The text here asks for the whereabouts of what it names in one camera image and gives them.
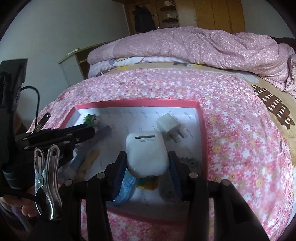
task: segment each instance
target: white power adapter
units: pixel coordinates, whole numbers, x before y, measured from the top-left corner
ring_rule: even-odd
[[[180,135],[184,139],[184,135],[181,133],[181,124],[177,122],[170,114],[165,114],[159,117],[156,121],[157,128],[161,133],[166,133],[175,143],[178,143],[177,136]]]

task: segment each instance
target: hand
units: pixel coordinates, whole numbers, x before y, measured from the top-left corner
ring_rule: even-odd
[[[33,187],[29,188],[27,192],[34,194],[34,188]],[[38,211],[36,209],[35,203],[26,198],[18,199],[15,196],[4,195],[3,197],[0,197],[0,203],[8,211],[11,211],[11,207],[22,206],[23,215],[25,216],[28,215],[31,218],[38,215]]]

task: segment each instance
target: pink blanket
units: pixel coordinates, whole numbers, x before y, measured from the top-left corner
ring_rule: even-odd
[[[40,112],[38,120],[48,111],[51,118],[44,128],[58,128],[74,105],[134,98],[199,101],[207,129],[209,180],[232,181],[269,238],[276,240],[281,235],[294,200],[289,147],[265,105],[240,77],[197,69],[135,69],[106,74],[66,89]],[[83,202],[82,235],[87,239],[85,205]],[[183,237],[183,227],[108,214],[115,241],[179,241]],[[211,221],[210,240],[213,227]]]
[[[221,69],[245,70],[259,74],[296,97],[292,73],[295,52],[287,44],[277,44],[266,35],[232,35],[197,27],[159,29],[103,45],[93,50],[87,61],[95,64],[131,56],[169,56]]]

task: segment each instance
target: screw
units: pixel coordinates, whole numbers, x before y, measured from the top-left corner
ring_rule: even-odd
[[[197,178],[197,177],[198,177],[198,174],[195,173],[195,172],[191,172],[191,173],[189,173],[189,176],[190,176],[191,178]]]
[[[72,184],[73,182],[72,182],[72,180],[66,180],[65,182],[64,182],[64,184],[66,185],[66,186],[70,186],[71,184]]]
[[[100,172],[100,173],[97,174],[97,178],[102,179],[102,178],[104,178],[104,177],[106,177],[106,175],[105,175],[105,173],[103,173],[103,172]]]
[[[222,180],[222,184],[225,185],[225,186],[230,186],[231,185],[231,181],[229,181],[227,179],[224,179],[224,180]]]

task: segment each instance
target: white wall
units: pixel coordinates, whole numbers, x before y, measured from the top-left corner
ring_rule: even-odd
[[[246,32],[294,38],[285,21],[265,0],[241,0]]]
[[[67,87],[58,61],[76,48],[128,36],[122,4],[112,0],[32,0],[0,41],[0,62],[28,58],[26,81],[41,95],[40,110]],[[37,96],[21,93],[18,112],[25,126],[35,117]]]

